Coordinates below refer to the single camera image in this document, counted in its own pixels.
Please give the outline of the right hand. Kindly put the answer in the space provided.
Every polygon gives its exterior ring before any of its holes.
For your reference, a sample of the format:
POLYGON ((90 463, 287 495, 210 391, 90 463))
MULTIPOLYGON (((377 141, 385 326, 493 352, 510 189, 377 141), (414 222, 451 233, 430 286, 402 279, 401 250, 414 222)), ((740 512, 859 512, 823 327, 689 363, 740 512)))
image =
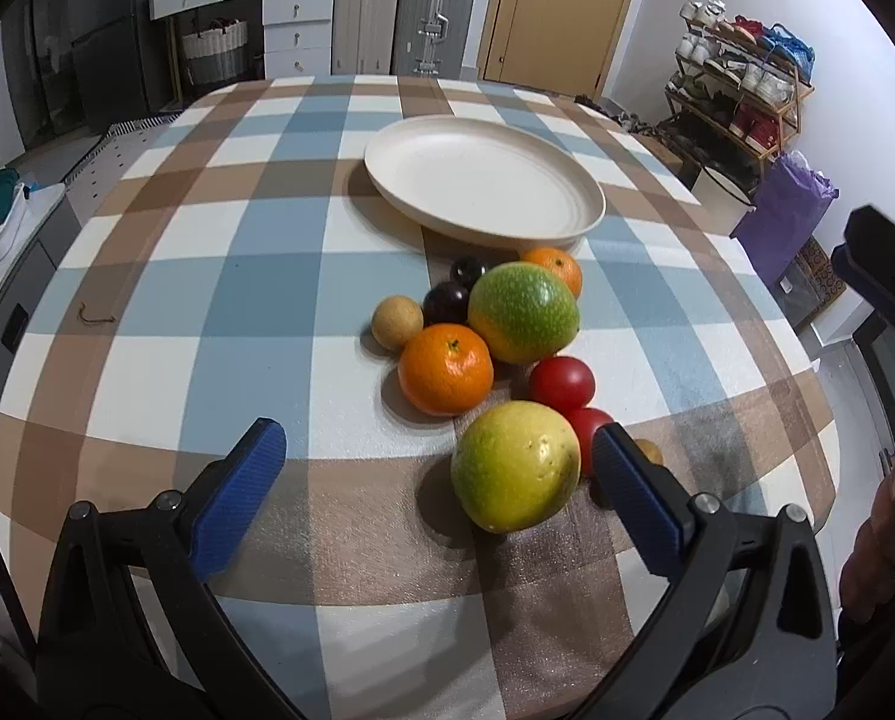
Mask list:
POLYGON ((841 571, 841 610, 867 622, 895 596, 895 465, 875 493, 870 515, 841 571))

